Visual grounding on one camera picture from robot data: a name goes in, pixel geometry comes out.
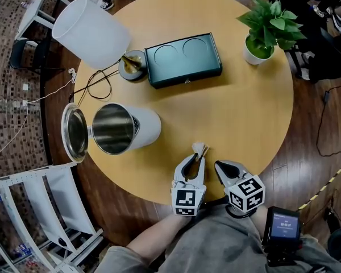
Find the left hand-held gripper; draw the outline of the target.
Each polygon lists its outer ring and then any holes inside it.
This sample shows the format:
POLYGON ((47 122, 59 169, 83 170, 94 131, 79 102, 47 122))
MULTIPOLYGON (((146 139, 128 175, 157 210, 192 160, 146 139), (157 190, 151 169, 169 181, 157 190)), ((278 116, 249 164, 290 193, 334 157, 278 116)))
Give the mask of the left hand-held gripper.
POLYGON ((187 156, 175 169, 171 187, 172 209, 178 216, 196 216, 206 192, 205 159, 187 156))

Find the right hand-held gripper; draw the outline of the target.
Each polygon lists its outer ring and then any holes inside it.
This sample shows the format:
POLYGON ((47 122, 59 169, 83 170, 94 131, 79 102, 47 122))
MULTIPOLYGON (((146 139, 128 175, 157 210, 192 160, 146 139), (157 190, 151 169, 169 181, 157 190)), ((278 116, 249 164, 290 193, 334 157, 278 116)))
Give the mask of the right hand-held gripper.
POLYGON ((265 201, 265 185, 259 176, 251 175, 244 165, 230 160, 217 160, 214 168, 225 186, 226 212, 232 218, 252 216, 265 201))

